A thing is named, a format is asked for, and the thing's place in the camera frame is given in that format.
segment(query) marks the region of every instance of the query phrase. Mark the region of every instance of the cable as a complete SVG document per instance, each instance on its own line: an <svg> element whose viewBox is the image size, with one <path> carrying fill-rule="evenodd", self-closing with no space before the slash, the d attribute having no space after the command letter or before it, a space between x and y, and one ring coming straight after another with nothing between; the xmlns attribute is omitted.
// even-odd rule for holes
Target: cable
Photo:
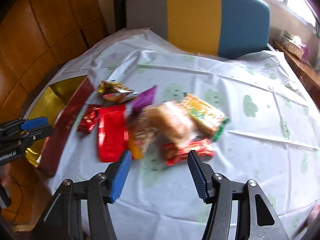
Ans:
<svg viewBox="0 0 320 240"><path fill-rule="evenodd" d="M21 192L21 200L20 200L20 204L19 204L19 207L17 209L17 212L16 212L16 215L14 216L14 218L10 221L10 224L14 224L14 221L16 220L19 212L20 212L20 209L22 207L22 203L23 203L23 191L22 191L22 188L20 186L20 184L17 182L17 180L14 178L14 176L12 176L12 179L17 183L19 189L20 189L20 192Z"/></svg>

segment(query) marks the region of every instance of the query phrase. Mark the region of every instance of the purple snack package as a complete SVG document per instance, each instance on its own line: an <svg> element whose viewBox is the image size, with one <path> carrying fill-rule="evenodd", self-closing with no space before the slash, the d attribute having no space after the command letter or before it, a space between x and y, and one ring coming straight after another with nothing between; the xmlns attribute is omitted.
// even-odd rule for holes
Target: purple snack package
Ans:
<svg viewBox="0 0 320 240"><path fill-rule="evenodd" d="M150 106L153 104L153 100L155 98L157 86L153 86L152 88L140 93L134 101L132 101L132 113L140 114L143 108L146 106Z"/></svg>

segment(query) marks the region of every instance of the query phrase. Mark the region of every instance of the chair backrest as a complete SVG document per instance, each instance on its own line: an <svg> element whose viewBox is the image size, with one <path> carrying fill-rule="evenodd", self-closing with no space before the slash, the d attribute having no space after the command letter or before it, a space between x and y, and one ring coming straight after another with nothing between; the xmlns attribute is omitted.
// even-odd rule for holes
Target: chair backrest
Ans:
<svg viewBox="0 0 320 240"><path fill-rule="evenodd" d="M270 12L261 0L126 0L127 29L152 30L180 49L234 59L265 49Z"/></svg>

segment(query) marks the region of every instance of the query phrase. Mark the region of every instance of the white tablecloth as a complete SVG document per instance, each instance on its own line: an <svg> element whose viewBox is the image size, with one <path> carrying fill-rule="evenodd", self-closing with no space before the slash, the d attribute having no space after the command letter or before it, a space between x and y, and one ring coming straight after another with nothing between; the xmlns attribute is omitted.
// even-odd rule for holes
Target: white tablecloth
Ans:
<svg viewBox="0 0 320 240"><path fill-rule="evenodd" d="M230 180L255 179L289 237L299 239L320 196L320 114L315 104L281 52L262 51L229 62L186 54L148 29L120 31L67 63L51 83L88 74L95 87L103 79L137 92L157 84L155 103L181 100L189 92L221 109L231 122L213 144L215 156L204 161ZM87 101L100 102L96 92ZM83 137L76 132L80 119L81 114L56 176L48 182L52 193L64 179L87 180L108 166L97 157L97 126ZM160 154L154 143L142 160L134 160L121 197L109 205L119 240L202 237L210 205L198 197L187 162L167 167ZM89 233L86 202L82 204ZM235 235L236 207L229 239Z"/></svg>

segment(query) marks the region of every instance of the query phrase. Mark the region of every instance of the metal screw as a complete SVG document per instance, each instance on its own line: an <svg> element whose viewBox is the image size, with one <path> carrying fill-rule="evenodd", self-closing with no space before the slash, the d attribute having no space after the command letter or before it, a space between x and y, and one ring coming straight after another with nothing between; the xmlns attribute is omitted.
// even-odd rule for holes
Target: metal screw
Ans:
<svg viewBox="0 0 320 240"><path fill-rule="evenodd" d="M223 175L220 173L216 173L214 174L214 178L220 180L220 179L223 179Z"/></svg>
<svg viewBox="0 0 320 240"><path fill-rule="evenodd" d="M254 187L254 186L257 185L257 182L256 182L255 180L253 180L253 179L249 179L248 184L249 184L251 187Z"/></svg>
<svg viewBox="0 0 320 240"><path fill-rule="evenodd" d="M104 179L106 177L106 175L103 172L98 173L97 176L99 179Z"/></svg>
<svg viewBox="0 0 320 240"><path fill-rule="evenodd" d="M65 179L62 184L65 186L69 186L71 184L72 180L71 179Z"/></svg>

